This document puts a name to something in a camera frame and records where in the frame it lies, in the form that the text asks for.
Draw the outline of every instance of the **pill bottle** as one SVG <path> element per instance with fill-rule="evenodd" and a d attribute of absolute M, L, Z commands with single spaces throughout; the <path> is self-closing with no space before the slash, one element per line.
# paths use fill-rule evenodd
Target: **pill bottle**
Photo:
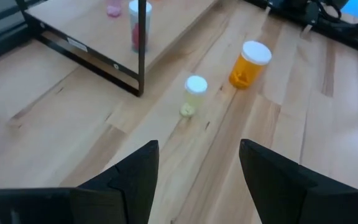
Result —
<path fill-rule="evenodd" d="M 244 89 L 250 86 L 272 59 L 271 51 L 256 41 L 247 41 L 242 45 L 242 52 L 230 74 L 230 83 Z"/>
<path fill-rule="evenodd" d="M 139 1 L 133 0 L 128 5 L 129 10 L 129 21 L 131 23 L 131 39 L 132 39 L 132 49 L 135 52 L 139 51 L 140 47 L 140 27 L 139 27 Z M 147 50 L 147 42 L 149 39 L 149 30 L 150 30 L 150 18 L 152 15 L 152 5 L 149 2 L 146 2 L 146 22 L 145 22 L 145 49 Z"/>
<path fill-rule="evenodd" d="M 122 7 L 121 0 L 107 0 L 107 15 L 110 17 L 119 17 Z"/>
<path fill-rule="evenodd" d="M 184 117 L 193 116 L 197 108 L 202 104 L 208 84 L 206 80 L 198 75 L 187 78 L 185 83 L 185 103 L 180 108 L 180 114 Z"/>

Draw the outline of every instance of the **red object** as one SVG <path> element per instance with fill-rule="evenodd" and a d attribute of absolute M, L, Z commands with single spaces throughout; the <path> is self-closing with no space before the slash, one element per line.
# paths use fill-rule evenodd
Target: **red object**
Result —
<path fill-rule="evenodd" d="M 136 23 L 134 26 L 134 29 L 132 30 L 132 44 L 135 48 L 135 50 L 139 50 L 139 23 Z"/>

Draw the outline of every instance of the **wood grain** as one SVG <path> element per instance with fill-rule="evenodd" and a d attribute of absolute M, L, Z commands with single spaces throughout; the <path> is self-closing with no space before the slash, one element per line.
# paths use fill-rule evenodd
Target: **wood grain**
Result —
<path fill-rule="evenodd" d="M 106 17 L 101 2 L 80 2 L 56 20 Z M 228 76 L 245 40 L 266 44 L 273 60 L 240 91 Z M 185 119 L 178 110 L 192 73 L 209 90 Z M 0 188 L 76 186 L 158 139 L 150 223 L 260 223 L 238 159 L 242 138 L 358 188 L 358 51 L 314 32 L 300 37 L 299 27 L 229 0 L 150 69 L 142 98 L 36 41 L 0 58 Z"/>

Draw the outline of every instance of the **wooden table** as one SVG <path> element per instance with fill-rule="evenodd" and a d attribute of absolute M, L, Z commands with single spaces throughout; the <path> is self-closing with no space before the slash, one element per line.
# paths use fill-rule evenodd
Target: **wooden table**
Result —
<path fill-rule="evenodd" d="M 69 37 L 138 72 L 138 54 L 131 47 L 128 4 L 118 18 L 106 15 L 106 0 L 48 0 L 28 13 Z M 152 15 L 145 71 L 201 17 L 216 0 L 151 1 Z"/>
<path fill-rule="evenodd" d="M 358 51 L 300 33 L 251 4 L 224 1 L 150 70 L 142 98 L 38 42 L 0 58 L 0 188 L 76 186 L 158 139 L 150 223 L 258 223 L 242 138 L 358 188 Z M 253 39 L 273 59 L 254 85 L 236 90 L 227 78 Z M 185 119 L 190 73 L 209 90 Z"/>

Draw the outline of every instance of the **wooden shelf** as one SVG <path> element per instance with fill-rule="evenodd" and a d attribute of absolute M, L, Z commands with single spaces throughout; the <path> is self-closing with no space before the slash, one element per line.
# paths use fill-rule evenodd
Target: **wooden shelf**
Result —
<path fill-rule="evenodd" d="M 145 71 L 215 3 L 216 0 L 158 0 L 153 7 Z M 128 0 L 122 15 L 110 18 L 104 0 L 48 0 L 27 13 L 73 37 L 130 70 L 138 71 L 138 54 L 131 48 Z"/>

